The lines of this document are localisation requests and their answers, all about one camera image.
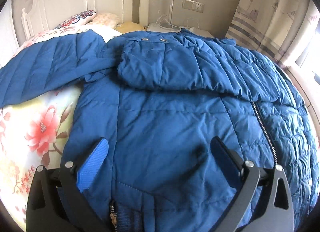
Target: jacket zipper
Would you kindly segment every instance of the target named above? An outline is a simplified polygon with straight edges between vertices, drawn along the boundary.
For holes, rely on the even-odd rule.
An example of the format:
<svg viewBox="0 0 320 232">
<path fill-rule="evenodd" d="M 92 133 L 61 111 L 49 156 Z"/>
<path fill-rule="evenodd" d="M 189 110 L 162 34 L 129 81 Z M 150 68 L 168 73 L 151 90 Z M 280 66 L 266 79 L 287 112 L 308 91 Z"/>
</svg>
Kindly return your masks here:
<svg viewBox="0 0 320 232">
<path fill-rule="evenodd" d="M 113 225 L 113 232 L 117 232 L 117 213 L 116 213 L 116 202 L 112 200 L 110 202 L 110 218 Z"/>
<path fill-rule="evenodd" d="M 273 144 L 273 141 L 270 138 L 269 132 L 267 131 L 267 129 L 266 129 L 264 123 L 263 123 L 262 116 L 261 116 L 260 110 L 258 108 L 258 105 L 257 105 L 256 102 L 252 102 L 251 104 L 252 104 L 252 108 L 254 110 L 254 113 L 255 113 L 255 115 L 257 117 L 257 120 L 259 122 L 259 125 L 260 125 L 260 127 L 261 127 L 261 129 L 262 129 L 262 131 L 264 133 L 264 136 L 266 137 L 266 140 L 268 141 L 268 144 L 270 146 L 271 152 L 273 154 L 273 159 L 275 161 L 275 165 L 277 165 L 278 164 L 278 158 L 277 158 L 277 154 L 276 154 L 276 149 L 275 149 L 275 146 Z"/>
</svg>

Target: metal screw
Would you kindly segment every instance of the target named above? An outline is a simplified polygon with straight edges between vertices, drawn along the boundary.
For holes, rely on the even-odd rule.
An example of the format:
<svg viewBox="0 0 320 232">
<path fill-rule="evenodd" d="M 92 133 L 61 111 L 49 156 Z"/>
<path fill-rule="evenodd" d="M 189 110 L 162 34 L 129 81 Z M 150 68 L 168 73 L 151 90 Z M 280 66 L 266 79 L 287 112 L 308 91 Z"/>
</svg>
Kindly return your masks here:
<svg viewBox="0 0 320 232">
<path fill-rule="evenodd" d="M 254 167 L 253 161 L 246 160 L 246 161 L 244 161 L 244 164 L 245 164 L 245 166 L 247 166 L 249 168 Z"/>
<path fill-rule="evenodd" d="M 282 166 L 281 166 L 281 165 L 277 164 L 277 165 L 276 165 L 276 170 L 277 170 L 277 171 L 282 171 L 282 170 L 283 170 L 283 168 L 282 168 Z"/>
<path fill-rule="evenodd" d="M 65 164 L 66 168 L 71 168 L 72 166 L 73 166 L 73 162 L 71 162 L 71 161 L 66 162 L 66 164 Z"/>
<path fill-rule="evenodd" d="M 38 171 L 38 172 L 42 172 L 42 171 L 43 171 L 43 165 L 39 165 L 39 166 L 37 167 L 37 171 Z"/>
</svg>

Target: electrical outlet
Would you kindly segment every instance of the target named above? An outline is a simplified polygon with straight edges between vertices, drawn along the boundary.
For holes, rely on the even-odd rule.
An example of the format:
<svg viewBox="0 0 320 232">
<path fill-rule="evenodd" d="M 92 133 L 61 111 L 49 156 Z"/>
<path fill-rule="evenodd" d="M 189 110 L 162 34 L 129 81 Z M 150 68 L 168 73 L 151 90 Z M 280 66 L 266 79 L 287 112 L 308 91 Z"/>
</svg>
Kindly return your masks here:
<svg viewBox="0 0 320 232">
<path fill-rule="evenodd" d="M 203 13 L 204 4 L 193 0 L 183 0 L 182 8 Z"/>
</svg>

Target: zipper pull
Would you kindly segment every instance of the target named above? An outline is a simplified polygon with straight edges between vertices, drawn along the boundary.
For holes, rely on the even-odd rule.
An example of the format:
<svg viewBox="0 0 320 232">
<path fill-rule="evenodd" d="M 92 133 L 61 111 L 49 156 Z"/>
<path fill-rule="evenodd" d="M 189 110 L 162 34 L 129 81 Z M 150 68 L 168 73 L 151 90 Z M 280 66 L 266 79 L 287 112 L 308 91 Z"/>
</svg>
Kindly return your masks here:
<svg viewBox="0 0 320 232">
<path fill-rule="evenodd" d="M 110 202 L 110 218 L 111 218 L 111 223 L 114 226 L 114 232 L 117 232 L 117 213 L 116 213 L 116 207 L 115 207 L 115 201 L 112 200 Z"/>
</svg>

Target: blue jacket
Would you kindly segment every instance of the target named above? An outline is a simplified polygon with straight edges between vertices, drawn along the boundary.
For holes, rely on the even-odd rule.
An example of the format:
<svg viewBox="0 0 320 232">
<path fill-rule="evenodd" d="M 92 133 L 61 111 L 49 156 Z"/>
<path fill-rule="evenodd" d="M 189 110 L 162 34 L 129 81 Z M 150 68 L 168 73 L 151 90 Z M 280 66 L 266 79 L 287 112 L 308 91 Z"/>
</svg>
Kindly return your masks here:
<svg viewBox="0 0 320 232">
<path fill-rule="evenodd" d="M 62 162 L 108 140 L 108 155 L 83 192 L 107 226 L 115 200 L 146 232 L 208 232 L 240 186 L 222 172 L 233 167 L 212 155 L 214 136 L 244 160 L 284 167 L 295 228 L 315 205 L 319 166 L 304 101 L 260 53 L 187 30 L 133 32 L 107 44 L 89 30 L 34 44 L 9 61 L 0 69 L 0 108 L 77 81 L 84 90 Z"/>
</svg>

